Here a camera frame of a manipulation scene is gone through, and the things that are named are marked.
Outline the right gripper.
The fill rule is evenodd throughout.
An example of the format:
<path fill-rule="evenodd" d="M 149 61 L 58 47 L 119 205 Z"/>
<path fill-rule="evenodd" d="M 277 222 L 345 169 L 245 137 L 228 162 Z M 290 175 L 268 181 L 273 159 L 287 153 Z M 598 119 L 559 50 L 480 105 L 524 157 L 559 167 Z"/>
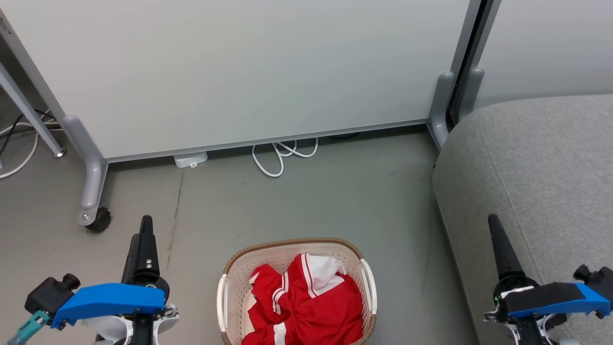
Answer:
<path fill-rule="evenodd" d="M 493 301 L 498 308 L 503 299 L 503 292 L 525 287 L 537 288 L 539 284 L 525 275 L 497 214 L 488 215 L 488 226 L 499 277 L 499 282 L 493 290 Z"/>

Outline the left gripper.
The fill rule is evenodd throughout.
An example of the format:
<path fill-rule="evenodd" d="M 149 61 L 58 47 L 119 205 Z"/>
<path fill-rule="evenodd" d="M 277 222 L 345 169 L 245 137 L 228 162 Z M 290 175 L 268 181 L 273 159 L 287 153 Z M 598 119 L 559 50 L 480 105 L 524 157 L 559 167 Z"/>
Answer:
<path fill-rule="evenodd" d="M 149 215 L 142 217 L 139 234 L 134 234 L 131 238 L 121 283 L 157 288 L 162 290 L 165 300 L 170 297 L 170 286 L 160 276 L 153 219 Z"/>

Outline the red garment white trim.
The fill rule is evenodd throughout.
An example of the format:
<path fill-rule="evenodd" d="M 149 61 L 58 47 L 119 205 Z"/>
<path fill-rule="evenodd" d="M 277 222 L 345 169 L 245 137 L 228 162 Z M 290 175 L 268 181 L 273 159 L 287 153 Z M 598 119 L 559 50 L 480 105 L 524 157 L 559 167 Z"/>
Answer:
<path fill-rule="evenodd" d="M 284 273 L 268 264 L 250 277 L 253 330 L 241 345 L 352 345 L 362 337 L 362 296 L 343 262 L 297 255 Z"/>

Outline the grey fabric sofa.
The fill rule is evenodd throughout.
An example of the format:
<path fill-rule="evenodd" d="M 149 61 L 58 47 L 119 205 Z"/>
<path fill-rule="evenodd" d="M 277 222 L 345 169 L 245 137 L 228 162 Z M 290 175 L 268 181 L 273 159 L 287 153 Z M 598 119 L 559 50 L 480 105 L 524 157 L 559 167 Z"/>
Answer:
<path fill-rule="evenodd" d="M 613 269 L 613 94 L 478 109 L 451 131 L 432 181 L 479 345 L 514 345 L 483 322 L 499 280 L 489 214 L 539 284 L 571 282 L 582 264 Z"/>

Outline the black caster wheel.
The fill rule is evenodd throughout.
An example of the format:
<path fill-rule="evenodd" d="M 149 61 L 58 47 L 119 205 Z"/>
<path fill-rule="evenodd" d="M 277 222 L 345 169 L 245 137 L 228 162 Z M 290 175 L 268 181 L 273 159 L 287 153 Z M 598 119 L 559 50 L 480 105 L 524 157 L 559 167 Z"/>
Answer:
<path fill-rule="evenodd" d="M 86 225 L 85 229 L 92 233 L 102 233 L 110 225 L 112 215 L 106 207 L 99 207 L 94 221 L 90 225 Z"/>

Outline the grey partition leg with caster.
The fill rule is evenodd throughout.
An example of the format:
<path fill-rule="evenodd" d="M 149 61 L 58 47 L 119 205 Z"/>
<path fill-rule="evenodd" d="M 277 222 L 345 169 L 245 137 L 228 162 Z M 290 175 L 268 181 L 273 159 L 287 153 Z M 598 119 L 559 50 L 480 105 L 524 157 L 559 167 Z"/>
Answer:
<path fill-rule="evenodd" d="M 78 222 L 85 227 L 90 225 L 98 212 L 109 168 L 85 126 L 76 116 L 65 116 L 62 127 L 72 146 L 85 164 L 85 181 L 80 203 Z"/>

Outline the cream plastic laundry basket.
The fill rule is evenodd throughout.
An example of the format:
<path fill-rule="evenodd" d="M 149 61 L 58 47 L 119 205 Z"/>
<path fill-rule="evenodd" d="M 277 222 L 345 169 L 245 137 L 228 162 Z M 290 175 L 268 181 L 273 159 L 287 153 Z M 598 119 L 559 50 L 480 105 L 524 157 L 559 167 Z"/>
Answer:
<path fill-rule="evenodd" d="M 254 270 L 270 265 L 284 273 L 302 253 L 333 257 L 343 262 L 362 296 L 362 337 L 352 345 L 364 345 L 374 332 L 377 320 L 377 290 L 374 274 L 361 251 L 338 238 L 304 238 L 254 245 L 239 251 L 224 268 L 217 286 L 217 321 L 224 345 L 241 345 L 253 331 L 248 310 L 255 304 L 249 284 Z"/>

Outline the white power adapter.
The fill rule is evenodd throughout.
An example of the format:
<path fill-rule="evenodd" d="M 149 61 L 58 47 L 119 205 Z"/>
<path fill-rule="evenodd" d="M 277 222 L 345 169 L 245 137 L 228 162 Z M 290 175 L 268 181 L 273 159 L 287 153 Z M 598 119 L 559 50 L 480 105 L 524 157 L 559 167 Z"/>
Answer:
<path fill-rule="evenodd" d="M 173 155 L 173 159 L 177 168 L 196 168 L 199 164 L 208 160 L 208 153 L 200 151 L 188 154 Z"/>

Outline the grey metal table leg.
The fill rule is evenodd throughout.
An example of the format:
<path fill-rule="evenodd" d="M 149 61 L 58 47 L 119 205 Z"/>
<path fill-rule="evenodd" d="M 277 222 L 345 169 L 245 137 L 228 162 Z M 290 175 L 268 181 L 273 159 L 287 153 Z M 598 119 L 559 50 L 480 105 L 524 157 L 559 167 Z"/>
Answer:
<path fill-rule="evenodd" d="M 0 87 L 8 94 L 13 103 L 18 107 L 26 119 L 33 125 L 39 137 L 47 144 L 53 152 L 54 158 L 63 157 L 66 154 L 66 149 L 60 147 L 55 138 L 52 136 L 47 126 L 37 115 L 35 109 L 24 96 L 23 92 L 17 86 L 9 72 L 6 70 L 2 62 L 0 62 Z"/>

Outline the white partition panel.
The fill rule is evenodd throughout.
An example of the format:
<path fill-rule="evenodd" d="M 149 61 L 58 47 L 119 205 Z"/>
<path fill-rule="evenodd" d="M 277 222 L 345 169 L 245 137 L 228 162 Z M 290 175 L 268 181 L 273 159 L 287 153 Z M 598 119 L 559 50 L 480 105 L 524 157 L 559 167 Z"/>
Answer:
<path fill-rule="evenodd" d="M 475 109 L 613 94 L 613 0 L 501 0 L 478 66 Z"/>

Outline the white partition board grey frame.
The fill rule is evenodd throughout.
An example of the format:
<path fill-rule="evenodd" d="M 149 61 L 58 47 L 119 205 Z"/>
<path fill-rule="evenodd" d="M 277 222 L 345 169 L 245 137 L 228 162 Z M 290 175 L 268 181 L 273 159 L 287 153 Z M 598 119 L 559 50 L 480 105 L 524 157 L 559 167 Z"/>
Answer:
<path fill-rule="evenodd" d="M 418 124 L 475 0 L 0 0 L 105 159 Z"/>

